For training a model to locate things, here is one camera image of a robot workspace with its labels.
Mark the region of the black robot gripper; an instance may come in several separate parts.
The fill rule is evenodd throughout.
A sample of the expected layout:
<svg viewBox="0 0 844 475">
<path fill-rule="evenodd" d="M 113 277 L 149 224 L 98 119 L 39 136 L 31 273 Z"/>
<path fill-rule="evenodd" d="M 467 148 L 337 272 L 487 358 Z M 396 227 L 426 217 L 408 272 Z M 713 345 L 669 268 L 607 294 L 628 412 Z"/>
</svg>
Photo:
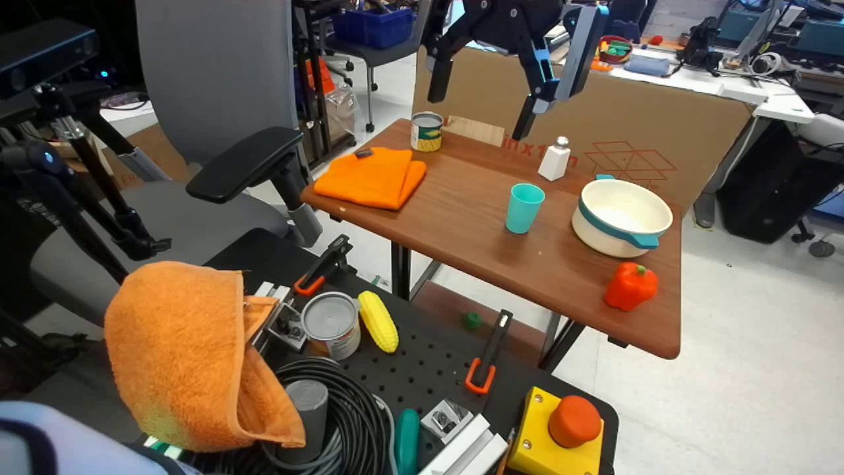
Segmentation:
<svg viewBox="0 0 844 475">
<path fill-rule="evenodd" d="M 575 37 L 585 13 L 593 13 L 598 25 L 608 20 L 608 4 L 598 0 L 432 0 L 421 31 L 421 44 L 432 57 L 426 100 L 445 100 L 454 54 L 467 42 L 520 54 L 527 98 L 511 136 L 525 139 L 541 114 L 569 98 L 568 83 L 550 67 L 550 50 L 560 34 Z"/>
</svg>

